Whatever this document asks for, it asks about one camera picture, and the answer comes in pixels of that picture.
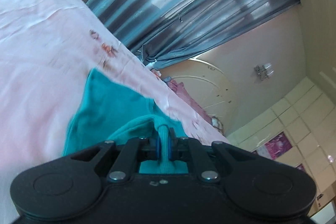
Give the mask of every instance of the teal garment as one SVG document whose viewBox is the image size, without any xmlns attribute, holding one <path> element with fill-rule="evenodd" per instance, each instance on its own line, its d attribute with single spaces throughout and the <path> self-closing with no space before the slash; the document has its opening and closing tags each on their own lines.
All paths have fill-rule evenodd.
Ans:
<svg viewBox="0 0 336 224">
<path fill-rule="evenodd" d="M 63 155 L 69 155 L 105 140 L 125 144 L 134 137 L 150 137 L 157 131 L 161 140 L 161 159 L 141 163 L 140 173 L 188 173 L 182 161 L 168 160 L 168 132 L 186 136 L 182 124 L 166 116 L 153 99 L 111 82 L 93 69 L 86 81 L 82 103 L 70 121 Z"/>
</svg>

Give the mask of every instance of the wall sconce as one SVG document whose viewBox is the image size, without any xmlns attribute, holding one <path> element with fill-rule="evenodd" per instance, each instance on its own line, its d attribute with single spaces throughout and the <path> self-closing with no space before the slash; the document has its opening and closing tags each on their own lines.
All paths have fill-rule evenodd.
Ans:
<svg viewBox="0 0 336 224">
<path fill-rule="evenodd" d="M 274 70 L 272 70 L 272 65 L 270 63 L 262 66 L 258 65 L 254 68 L 254 71 L 259 76 L 261 81 L 269 78 L 274 73 Z"/>
</svg>

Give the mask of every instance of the teal cloth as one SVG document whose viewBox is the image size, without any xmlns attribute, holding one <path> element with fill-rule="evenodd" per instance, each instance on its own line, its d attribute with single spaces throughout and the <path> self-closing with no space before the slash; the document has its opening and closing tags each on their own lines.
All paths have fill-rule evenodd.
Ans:
<svg viewBox="0 0 336 224">
<path fill-rule="evenodd" d="M 105 140 L 125 144 L 134 137 L 150 137 L 157 131 L 161 139 L 161 159 L 141 163 L 140 173 L 188 173 L 182 161 L 168 160 L 168 132 L 186 136 L 182 124 L 166 116 L 153 99 L 111 82 L 93 69 L 86 81 L 82 103 L 70 121 L 63 155 L 69 155 Z"/>
</svg>

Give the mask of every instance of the white cloth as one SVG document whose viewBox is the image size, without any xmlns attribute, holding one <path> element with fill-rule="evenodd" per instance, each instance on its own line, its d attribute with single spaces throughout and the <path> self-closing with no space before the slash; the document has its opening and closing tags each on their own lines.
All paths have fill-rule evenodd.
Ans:
<svg viewBox="0 0 336 224">
<path fill-rule="evenodd" d="M 99 36 L 93 37 L 90 30 Z M 117 49 L 116 56 L 101 44 Z M 0 0 L 0 223 L 18 215 L 9 188 L 30 167 L 62 155 L 88 72 L 154 98 L 203 144 L 227 139 L 130 53 L 82 0 Z"/>
</svg>

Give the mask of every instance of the metal bolt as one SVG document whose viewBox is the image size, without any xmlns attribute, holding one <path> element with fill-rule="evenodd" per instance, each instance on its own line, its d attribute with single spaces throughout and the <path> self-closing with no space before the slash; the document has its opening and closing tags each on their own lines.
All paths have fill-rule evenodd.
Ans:
<svg viewBox="0 0 336 224">
<path fill-rule="evenodd" d="M 109 174 L 109 177 L 112 180 L 123 180 L 126 177 L 126 174 L 121 171 L 114 171 Z"/>
<path fill-rule="evenodd" d="M 202 174 L 201 174 L 201 177 L 206 179 L 206 180 L 213 180 L 213 179 L 216 179 L 218 178 L 218 173 L 215 172 L 215 171 L 204 171 Z"/>
<path fill-rule="evenodd" d="M 214 143 L 214 144 L 223 144 L 222 141 L 214 141 L 214 142 L 212 142 L 212 143 Z"/>
</svg>

